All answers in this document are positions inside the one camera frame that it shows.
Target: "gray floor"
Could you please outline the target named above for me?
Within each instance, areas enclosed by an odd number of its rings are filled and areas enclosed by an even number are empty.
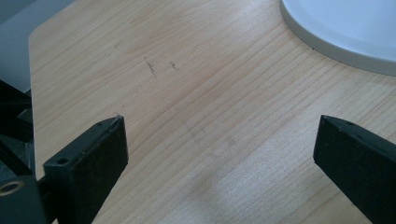
[[[32,110],[28,109],[22,112],[20,119],[33,123]],[[33,140],[31,143],[23,143],[21,141],[0,135],[0,140],[10,148],[15,155],[17,155],[27,166],[33,170],[35,169],[35,151]],[[0,181],[15,176],[1,161],[0,161]]]

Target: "wood grain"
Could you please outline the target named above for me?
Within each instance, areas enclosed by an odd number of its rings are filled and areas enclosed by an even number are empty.
[[[80,0],[30,37],[37,174],[123,115],[95,223],[369,223],[314,164],[322,114],[396,142],[396,77],[312,50],[276,0]]]

